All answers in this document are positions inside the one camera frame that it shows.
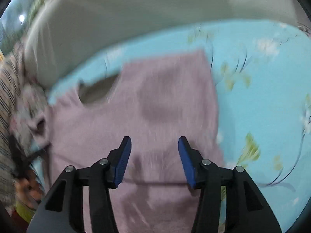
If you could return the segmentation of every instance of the metal screw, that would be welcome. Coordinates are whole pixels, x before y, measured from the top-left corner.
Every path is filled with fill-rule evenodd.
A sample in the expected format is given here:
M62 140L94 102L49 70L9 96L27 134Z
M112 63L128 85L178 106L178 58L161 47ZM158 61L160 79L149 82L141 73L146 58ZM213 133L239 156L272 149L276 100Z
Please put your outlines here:
M102 158L101 160L99 160L100 165L106 165L107 163L108 163L108 160L106 158Z
M66 169L65 169L65 171L66 171L66 172L72 172L74 169L75 169L74 166L67 166Z
M210 164L211 164L210 160L208 160L208 159L202 160L202 165L209 166Z
M237 172L244 172L243 166L237 166L235 169Z

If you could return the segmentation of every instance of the bright light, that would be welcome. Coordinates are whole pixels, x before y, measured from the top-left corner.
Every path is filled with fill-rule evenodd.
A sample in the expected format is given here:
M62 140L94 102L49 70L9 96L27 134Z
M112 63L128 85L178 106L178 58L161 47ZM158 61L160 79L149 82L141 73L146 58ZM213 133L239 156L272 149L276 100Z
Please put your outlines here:
M20 15L18 17L18 19L21 21L21 23L23 23L25 21L25 16L24 15Z

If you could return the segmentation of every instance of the striped fabric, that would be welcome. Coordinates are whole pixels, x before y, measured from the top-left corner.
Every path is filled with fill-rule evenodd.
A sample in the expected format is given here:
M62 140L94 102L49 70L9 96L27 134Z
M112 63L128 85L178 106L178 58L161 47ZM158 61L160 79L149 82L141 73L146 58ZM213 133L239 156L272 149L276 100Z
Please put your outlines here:
M0 200L7 210L14 205L15 188L11 171L14 167L8 145L10 117L23 83L23 45L0 62Z

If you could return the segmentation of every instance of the dark hole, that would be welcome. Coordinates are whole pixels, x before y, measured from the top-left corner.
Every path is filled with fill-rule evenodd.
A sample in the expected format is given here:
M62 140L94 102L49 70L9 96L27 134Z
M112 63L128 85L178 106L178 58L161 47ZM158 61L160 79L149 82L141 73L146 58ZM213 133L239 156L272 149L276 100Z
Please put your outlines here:
M46 203L45 209L49 211L61 212L63 210L63 201L66 181L62 181L52 194L52 197Z
M262 205L258 197L249 186L248 182L244 181L244 190L246 197L246 207L249 212L262 209Z

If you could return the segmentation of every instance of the light blue sheet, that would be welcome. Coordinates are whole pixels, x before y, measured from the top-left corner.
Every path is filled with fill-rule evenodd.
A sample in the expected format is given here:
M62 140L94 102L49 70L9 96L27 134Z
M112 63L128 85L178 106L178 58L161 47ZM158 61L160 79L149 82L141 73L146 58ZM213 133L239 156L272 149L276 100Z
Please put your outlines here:
M94 83L116 73L130 60L197 48L212 62L217 141L226 165L246 167L285 232L311 196L311 40L300 30L272 21L232 20L138 37L99 52L59 80L49 102L79 81ZM281 180L290 172L300 150L288 177L265 187L279 173Z

